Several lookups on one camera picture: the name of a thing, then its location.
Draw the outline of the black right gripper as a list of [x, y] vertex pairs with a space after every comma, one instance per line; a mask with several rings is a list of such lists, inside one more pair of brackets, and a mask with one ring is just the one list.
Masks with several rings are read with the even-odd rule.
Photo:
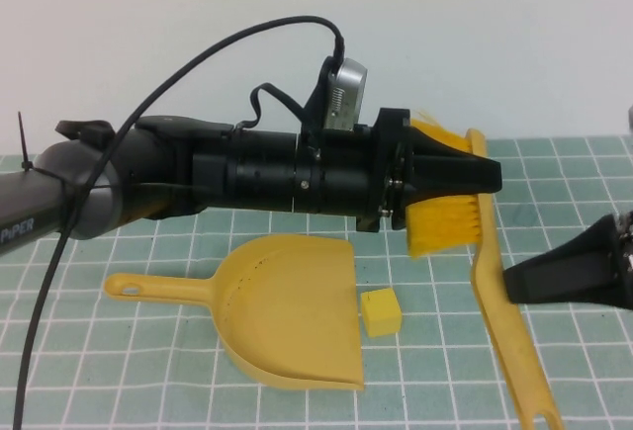
[[502, 277], [508, 299], [522, 304], [617, 305], [619, 281], [621, 307], [631, 309], [632, 212], [605, 215], [570, 241], [505, 269]]

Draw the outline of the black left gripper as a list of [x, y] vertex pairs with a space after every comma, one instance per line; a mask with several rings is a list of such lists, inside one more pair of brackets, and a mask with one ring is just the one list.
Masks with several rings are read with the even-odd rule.
[[403, 229], [405, 204], [502, 187], [498, 162], [417, 129], [410, 135], [406, 109], [382, 109], [372, 126], [324, 131], [319, 153], [297, 147], [295, 211], [350, 216], [358, 231], [378, 231], [384, 217]]

